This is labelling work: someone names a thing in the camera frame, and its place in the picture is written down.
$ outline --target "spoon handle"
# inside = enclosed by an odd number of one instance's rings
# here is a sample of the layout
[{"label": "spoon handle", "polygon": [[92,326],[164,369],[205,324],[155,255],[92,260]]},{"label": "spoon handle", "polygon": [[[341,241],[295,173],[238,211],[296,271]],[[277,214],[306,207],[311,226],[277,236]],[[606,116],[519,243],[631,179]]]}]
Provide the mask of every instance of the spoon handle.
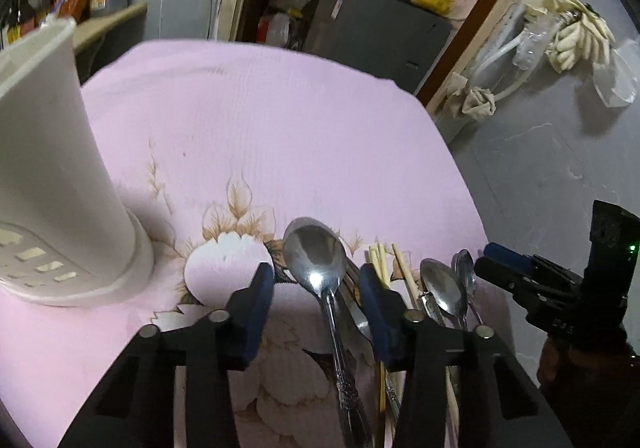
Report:
[{"label": "spoon handle", "polygon": [[372,448],[372,436],[364,407],[355,379],[346,365],[344,346],[336,322],[335,298],[330,291],[322,294],[322,307],[329,323],[334,350],[335,386],[338,390],[338,414],[344,444],[347,448]]}]

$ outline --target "gray refrigerator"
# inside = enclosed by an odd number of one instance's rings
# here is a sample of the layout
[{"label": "gray refrigerator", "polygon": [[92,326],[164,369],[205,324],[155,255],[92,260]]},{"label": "gray refrigerator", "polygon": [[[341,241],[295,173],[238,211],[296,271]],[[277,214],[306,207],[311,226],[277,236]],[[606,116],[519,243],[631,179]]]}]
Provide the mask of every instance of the gray refrigerator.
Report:
[{"label": "gray refrigerator", "polygon": [[413,93],[451,31],[447,19],[406,0],[319,0],[302,51]]}]

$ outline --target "large metal spoon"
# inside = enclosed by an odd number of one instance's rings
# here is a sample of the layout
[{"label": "large metal spoon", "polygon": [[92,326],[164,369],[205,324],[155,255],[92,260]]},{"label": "large metal spoon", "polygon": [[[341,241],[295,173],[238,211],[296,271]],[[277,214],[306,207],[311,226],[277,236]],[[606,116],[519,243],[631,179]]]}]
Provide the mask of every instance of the large metal spoon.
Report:
[{"label": "large metal spoon", "polygon": [[295,219],[284,232],[282,253],[293,278],[318,298],[334,351],[340,427],[347,448],[370,448],[372,436],[355,379],[346,364],[338,333],[335,292],[347,269],[347,255],[338,237],[322,222]]},{"label": "large metal spoon", "polygon": [[438,307],[455,317],[460,328],[467,331],[466,290],[451,268],[432,258],[425,258],[420,263],[420,278],[424,288],[433,294]]},{"label": "large metal spoon", "polygon": [[465,287],[466,299],[468,300],[472,313],[476,316],[478,323],[483,324],[482,317],[474,303],[474,296],[476,294],[476,272],[474,271],[474,260],[471,257],[471,253],[467,250],[460,250],[459,253],[456,253],[453,256],[451,269],[453,269]]}]

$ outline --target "pink tablecloth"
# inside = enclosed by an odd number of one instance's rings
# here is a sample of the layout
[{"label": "pink tablecloth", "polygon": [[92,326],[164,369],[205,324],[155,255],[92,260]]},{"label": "pink tablecloth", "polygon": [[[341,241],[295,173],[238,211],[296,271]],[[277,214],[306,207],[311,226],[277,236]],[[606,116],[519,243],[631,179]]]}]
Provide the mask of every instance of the pink tablecloth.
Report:
[{"label": "pink tablecloth", "polygon": [[[357,263],[376,240],[398,243],[413,269],[485,244],[430,117],[391,81],[263,46],[158,41],[83,94],[111,178],[155,240],[156,268],[142,294],[102,308],[47,308],[0,291],[0,399],[34,448],[56,446],[139,327],[190,324],[258,262],[278,263],[297,216],[337,230]],[[504,316],[504,300],[484,296],[488,316]],[[345,334],[372,413],[370,348]],[[329,352],[313,297],[278,284],[258,358],[231,375],[243,447],[342,445],[318,362]]]}]

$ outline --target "rectangular hole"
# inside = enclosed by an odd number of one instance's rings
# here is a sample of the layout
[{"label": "rectangular hole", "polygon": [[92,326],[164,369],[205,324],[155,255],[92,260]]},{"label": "rectangular hole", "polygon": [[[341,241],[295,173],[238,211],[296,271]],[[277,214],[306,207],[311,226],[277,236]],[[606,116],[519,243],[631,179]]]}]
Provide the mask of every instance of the rectangular hole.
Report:
[{"label": "rectangular hole", "polygon": [[69,280],[70,278],[74,278],[76,276],[78,276],[78,274],[75,271],[69,271],[68,273],[54,276],[53,280],[55,280],[56,282],[64,282],[65,280]]},{"label": "rectangular hole", "polygon": [[0,246],[15,246],[21,240],[22,235],[0,228]]},{"label": "rectangular hole", "polygon": [[56,269],[59,269],[62,266],[64,266],[62,262],[58,262],[57,260],[54,260],[53,262],[49,262],[48,264],[43,264],[41,266],[38,266],[36,268],[36,271],[39,273],[46,273],[48,271],[55,271]]},{"label": "rectangular hole", "polygon": [[25,250],[15,255],[15,258],[23,262],[26,262],[27,260],[31,260],[32,258],[36,258],[37,256],[40,256],[41,254],[45,254],[45,251],[41,250],[40,248],[30,248],[28,250]]}]

